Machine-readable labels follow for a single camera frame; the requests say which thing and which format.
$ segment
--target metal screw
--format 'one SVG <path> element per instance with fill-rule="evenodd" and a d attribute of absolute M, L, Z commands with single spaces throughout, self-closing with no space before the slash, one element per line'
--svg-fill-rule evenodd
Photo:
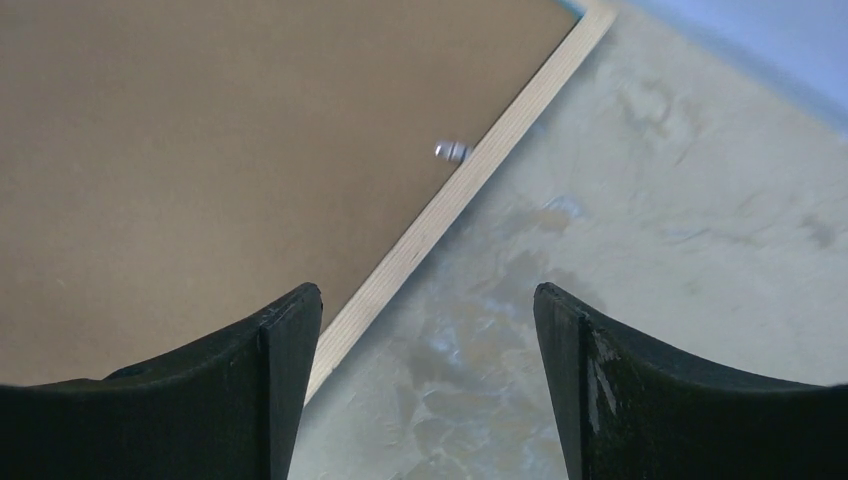
<path fill-rule="evenodd" d="M 471 147 L 464 143 L 443 140 L 436 144 L 434 150 L 437 157 L 444 158 L 449 162 L 461 163 L 471 155 Z"/>

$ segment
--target hardboard panel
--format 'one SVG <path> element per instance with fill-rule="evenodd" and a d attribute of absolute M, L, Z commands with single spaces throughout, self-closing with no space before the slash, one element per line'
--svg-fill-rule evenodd
<path fill-rule="evenodd" d="M 6 0 L 0 382 L 102 377 L 303 281 L 331 321 L 574 25 L 553 0 Z"/>

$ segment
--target white wall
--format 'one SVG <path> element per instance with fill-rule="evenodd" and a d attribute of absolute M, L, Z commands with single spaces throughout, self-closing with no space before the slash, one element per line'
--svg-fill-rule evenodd
<path fill-rule="evenodd" d="M 630 0 L 848 134 L 848 0 Z"/>

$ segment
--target plywood edge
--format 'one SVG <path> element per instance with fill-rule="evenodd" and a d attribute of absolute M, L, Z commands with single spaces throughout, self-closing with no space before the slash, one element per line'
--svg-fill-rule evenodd
<path fill-rule="evenodd" d="M 615 19 L 615 9 L 599 0 L 573 3 L 583 12 L 574 29 L 321 334 L 305 403 L 309 403 Z"/>

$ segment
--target gray floor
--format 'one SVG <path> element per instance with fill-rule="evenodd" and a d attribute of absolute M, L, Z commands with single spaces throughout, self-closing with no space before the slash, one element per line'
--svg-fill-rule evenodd
<path fill-rule="evenodd" d="M 558 479 L 554 281 L 708 359 L 848 380 L 848 144 L 630 7 L 307 406 L 290 478 Z"/>

